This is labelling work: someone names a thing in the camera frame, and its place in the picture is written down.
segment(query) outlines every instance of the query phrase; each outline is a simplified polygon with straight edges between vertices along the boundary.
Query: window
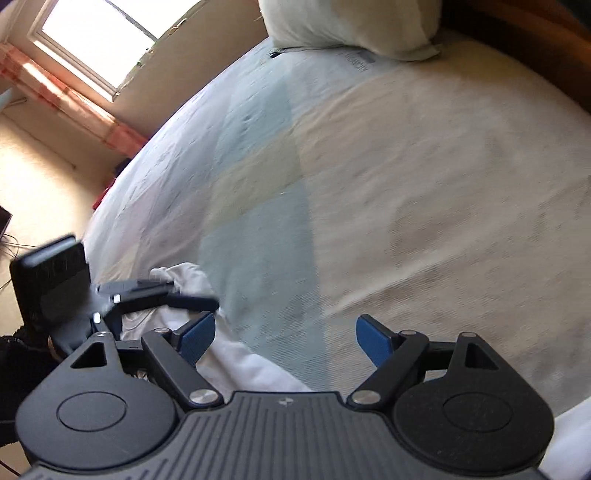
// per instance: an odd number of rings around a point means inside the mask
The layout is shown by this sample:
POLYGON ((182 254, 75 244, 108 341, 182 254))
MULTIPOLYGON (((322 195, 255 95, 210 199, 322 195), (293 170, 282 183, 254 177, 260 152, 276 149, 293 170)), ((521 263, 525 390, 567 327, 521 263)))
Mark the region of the window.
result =
POLYGON ((48 0, 31 36, 113 95, 142 55, 197 1, 48 0))

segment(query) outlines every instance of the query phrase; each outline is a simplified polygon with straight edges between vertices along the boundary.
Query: blue gripper pad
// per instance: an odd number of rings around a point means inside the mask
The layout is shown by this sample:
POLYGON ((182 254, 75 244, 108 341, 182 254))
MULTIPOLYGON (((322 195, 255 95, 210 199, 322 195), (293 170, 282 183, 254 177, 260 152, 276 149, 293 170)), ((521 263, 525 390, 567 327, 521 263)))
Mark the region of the blue gripper pad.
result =
POLYGON ((192 320, 175 331, 178 334, 176 346, 179 355, 192 367, 195 366, 216 336, 216 321, 212 313, 192 320))
POLYGON ((357 319, 357 343, 376 367, 394 353, 392 337, 396 334, 369 315, 357 319))

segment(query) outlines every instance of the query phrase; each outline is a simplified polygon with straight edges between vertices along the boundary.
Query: sunlight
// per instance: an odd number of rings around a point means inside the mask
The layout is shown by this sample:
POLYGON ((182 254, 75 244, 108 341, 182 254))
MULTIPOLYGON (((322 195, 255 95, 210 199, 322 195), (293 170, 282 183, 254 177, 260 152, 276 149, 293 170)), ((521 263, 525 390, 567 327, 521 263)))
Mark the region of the sunlight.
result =
MULTIPOLYGON (((155 37, 195 0, 115 0, 155 37)), ((59 0, 42 31, 113 87, 118 87, 154 42, 103 0, 59 0)))

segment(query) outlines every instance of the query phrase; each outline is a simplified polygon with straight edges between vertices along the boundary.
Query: pink curtain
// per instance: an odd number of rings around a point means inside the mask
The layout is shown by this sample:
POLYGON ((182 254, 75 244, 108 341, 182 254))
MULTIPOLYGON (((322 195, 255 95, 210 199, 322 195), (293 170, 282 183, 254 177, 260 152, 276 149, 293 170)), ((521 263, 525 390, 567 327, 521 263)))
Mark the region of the pink curtain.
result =
POLYGON ((98 137, 105 145, 133 158, 147 139, 98 105, 42 69, 16 47, 0 44, 0 75, 25 95, 98 137))

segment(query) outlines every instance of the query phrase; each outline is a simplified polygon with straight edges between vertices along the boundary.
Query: black monitor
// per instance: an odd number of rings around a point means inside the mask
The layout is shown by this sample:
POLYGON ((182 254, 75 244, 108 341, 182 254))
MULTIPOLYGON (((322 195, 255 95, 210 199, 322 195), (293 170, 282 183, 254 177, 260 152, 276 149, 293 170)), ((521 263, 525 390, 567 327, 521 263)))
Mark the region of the black monitor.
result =
POLYGON ((6 227, 11 218, 12 215, 8 213, 7 210, 0 207, 0 238, 2 238, 2 235, 6 232, 6 227))

